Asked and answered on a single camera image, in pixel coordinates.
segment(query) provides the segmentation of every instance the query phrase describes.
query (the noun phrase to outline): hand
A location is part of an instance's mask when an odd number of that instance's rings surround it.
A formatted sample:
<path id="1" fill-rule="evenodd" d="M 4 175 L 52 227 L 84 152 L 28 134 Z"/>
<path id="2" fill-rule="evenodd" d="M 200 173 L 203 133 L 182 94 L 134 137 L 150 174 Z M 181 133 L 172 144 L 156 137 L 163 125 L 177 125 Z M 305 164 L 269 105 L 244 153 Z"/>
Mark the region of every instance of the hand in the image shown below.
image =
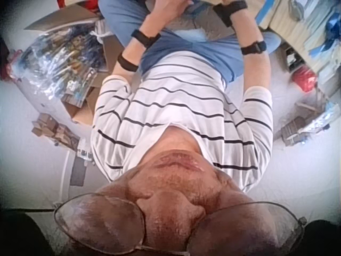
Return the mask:
<path id="1" fill-rule="evenodd" d="M 165 27 L 179 17 L 190 4 L 193 4 L 192 0 L 156 0 L 150 16 Z"/>

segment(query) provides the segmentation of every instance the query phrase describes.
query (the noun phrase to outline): leg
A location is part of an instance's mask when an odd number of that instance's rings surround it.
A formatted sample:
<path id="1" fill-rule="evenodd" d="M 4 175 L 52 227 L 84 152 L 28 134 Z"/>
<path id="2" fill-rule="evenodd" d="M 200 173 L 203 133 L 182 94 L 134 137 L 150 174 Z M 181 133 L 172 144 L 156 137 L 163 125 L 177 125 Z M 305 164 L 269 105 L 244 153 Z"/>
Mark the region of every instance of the leg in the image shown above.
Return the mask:
<path id="1" fill-rule="evenodd" d="M 268 53 L 275 51 L 281 39 L 274 33 L 263 33 Z M 233 82 L 244 73 L 243 55 L 236 35 L 229 36 L 214 42 L 196 44 L 196 53 L 205 57 L 222 74 L 226 82 Z"/>
<path id="2" fill-rule="evenodd" d="M 132 32 L 140 28 L 149 14 L 147 7 L 137 0 L 100 0 L 99 7 L 111 31 L 124 47 L 130 42 Z M 164 56 L 189 47 L 189 42 L 164 29 L 161 38 L 144 54 L 141 61 L 142 73 L 148 71 Z"/>
<path id="3" fill-rule="evenodd" d="M 110 30 L 126 47 L 131 34 L 139 29 L 149 11 L 137 0 L 99 0 L 100 10 Z"/>

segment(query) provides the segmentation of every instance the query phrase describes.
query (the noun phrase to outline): forearm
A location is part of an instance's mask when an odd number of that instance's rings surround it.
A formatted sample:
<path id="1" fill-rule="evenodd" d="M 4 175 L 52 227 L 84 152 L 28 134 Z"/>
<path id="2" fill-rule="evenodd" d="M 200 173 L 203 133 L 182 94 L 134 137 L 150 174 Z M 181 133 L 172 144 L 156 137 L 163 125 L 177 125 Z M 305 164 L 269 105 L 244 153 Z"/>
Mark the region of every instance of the forearm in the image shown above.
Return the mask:
<path id="1" fill-rule="evenodd" d="M 148 37 L 155 37 L 163 29 L 163 24 L 156 22 L 156 20 L 156 17 L 152 16 L 152 14 L 148 15 L 140 27 L 140 31 Z M 144 45 L 137 39 L 132 38 L 128 46 L 124 49 L 122 56 L 130 63 L 139 66 L 145 51 L 146 48 Z M 131 83 L 135 72 L 125 70 L 118 62 L 116 62 L 112 74 L 122 76 Z"/>
<path id="2" fill-rule="evenodd" d="M 248 10 L 240 10 L 231 15 L 240 47 L 262 41 L 263 36 L 255 19 Z M 244 90 L 252 86 L 270 87 L 271 66 L 267 52 L 244 56 Z"/>

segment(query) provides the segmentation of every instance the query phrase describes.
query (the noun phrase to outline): glasses frame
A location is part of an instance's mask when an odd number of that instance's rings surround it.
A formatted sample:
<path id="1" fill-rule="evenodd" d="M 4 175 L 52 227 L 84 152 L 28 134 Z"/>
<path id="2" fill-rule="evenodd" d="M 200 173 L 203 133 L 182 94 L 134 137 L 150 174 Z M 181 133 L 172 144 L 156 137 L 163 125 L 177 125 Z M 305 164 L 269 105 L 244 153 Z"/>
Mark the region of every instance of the glasses frame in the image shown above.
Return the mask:
<path id="1" fill-rule="evenodd" d="M 65 206 L 66 204 L 68 204 L 69 202 L 73 201 L 74 199 L 78 199 L 78 198 L 81 198 L 81 197 L 84 197 L 84 196 L 89 196 L 89 195 L 94 195 L 94 196 L 101 196 L 101 197 L 109 197 L 109 198 L 114 198 L 114 199 L 118 199 L 122 202 L 125 202 L 125 203 L 128 203 L 134 207 L 136 207 L 139 212 L 140 212 L 140 216 L 141 216 L 141 221 L 142 221 L 142 226 L 143 226 L 143 237 L 141 238 L 141 240 L 139 241 L 139 243 L 134 246 L 133 249 L 129 250 L 129 251 L 126 251 L 126 252 L 120 252 L 120 253 L 107 253 L 107 252 L 103 252 L 101 250 L 98 250 L 90 245 L 87 245 L 81 241 L 79 241 L 78 239 L 72 237 L 63 227 L 61 224 L 59 224 L 59 222 L 57 221 L 57 218 L 56 218 L 56 214 L 58 212 L 58 210 L 60 210 L 63 206 Z M 99 193 L 87 193 L 87 194 L 82 194 L 82 195 L 79 195 L 79 196 L 76 196 L 72 199 L 69 199 L 67 201 L 65 201 L 64 203 L 60 204 L 53 212 L 53 218 L 54 218 L 54 221 L 55 223 L 57 224 L 57 226 L 59 227 L 59 229 L 61 229 L 61 231 L 66 234 L 70 239 L 72 239 L 73 241 L 85 246 L 86 248 L 89 248 L 91 250 L 94 250 L 94 251 L 97 251 L 97 252 L 100 252 L 100 253 L 104 253 L 106 255 L 115 255 L 115 256 L 120 256 L 120 255 L 127 255 L 127 254 L 130 254 L 132 252 L 135 252 L 135 251 L 149 251 L 149 252 L 154 252 L 154 253 L 162 253 L 162 254 L 165 254 L 165 255 L 179 255 L 179 256 L 191 256 L 189 250 L 188 250 L 188 246 L 189 244 L 191 243 L 191 238 L 192 238 L 192 235 L 195 233 L 195 231 L 199 228 L 200 226 L 200 223 L 202 221 L 204 221 L 206 218 L 209 218 L 212 214 L 215 214 L 217 212 L 220 212 L 220 211 L 225 211 L 227 209 L 233 209 L 233 208 L 236 208 L 238 206 L 241 206 L 241 205 L 253 205 L 253 204 L 268 204 L 268 205 L 273 205 L 273 206 L 277 206 L 277 207 L 280 207 L 282 209 L 284 209 L 286 212 L 289 213 L 289 215 L 291 217 L 294 218 L 294 220 L 297 222 L 298 224 L 298 227 L 295 229 L 295 232 L 293 232 L 293 235 L 290 236 L 288 239 L 287 239 L 287 243 L 290 244 L 290 242 L 288 241 L 293 241 L 293 246 L 291 247 L 290 249 L 290 252 L 294 251 L 297 249 L 298 245 L 301 243 L 302 239 L 303 239 L 303 236 L 304 236 L 304 225 L 303 223 L 292 213 L 291 210 L 289 210 L 288 208 L 286 208 L 285 206 L 281 205 L 281 204 L 278 204 L 278 203 L 272 203 L 272 202 L 267 202 L 267 201 L 259 201 L 259 202 L 250 202 L 250 203 L 242 203 L 242 204 L 237 204 L 237 205 L 232 205 L 232 206 L 229 206 L 229 207 L 226 207 L 226 208 L 222 208 L 222 209 L 219 209 L 207 216 L 205 216 L 202 220 L 200 220 L 196 226 L 193 228 L 192 232 L 191 232 L 191 235 L 189 236 L 187 242 L 186 242 L 186 251 L 164 251 L 164 250 L 160 250 L 160 249 L 155 249 L 155 248 L 152 248 L 152 247 L 149 247 L 149 246 L 146 246 L 146 245 L 143 245 L 144 241 L 145 241 L 145 231 L 146 231 L 146 226 L 145 226 L 145 218 L 144 218 L 144 214 L 142 212 L 142 210 L 139 208 L 138 205 L 136 205 L 135 203 L 131 202 L 131 201 L 128 201 L 126 199 L 121 199 L 119 197 L 112 197 L 112 196 L 106 196 L 106 195 L 103 195 L 103 194 L 99 194 Z M 300 232 L 299 235 L 297 235 L 297 229 L 301 229 L 302 231 Z"/>

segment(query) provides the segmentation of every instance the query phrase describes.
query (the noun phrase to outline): nose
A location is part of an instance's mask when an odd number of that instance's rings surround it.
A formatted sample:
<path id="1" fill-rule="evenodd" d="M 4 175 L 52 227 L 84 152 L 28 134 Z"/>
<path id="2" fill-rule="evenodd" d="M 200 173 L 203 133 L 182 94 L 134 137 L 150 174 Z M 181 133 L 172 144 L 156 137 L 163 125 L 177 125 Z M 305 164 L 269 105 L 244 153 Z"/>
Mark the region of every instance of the nose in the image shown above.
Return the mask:
<path id="1" fill-rule="evenodd" d="M 137 200 L 145 215 L 145 244 L 160 250 L 183 251 L 192 228 L 206 213 L 177 190 L 160 190 Z"/>

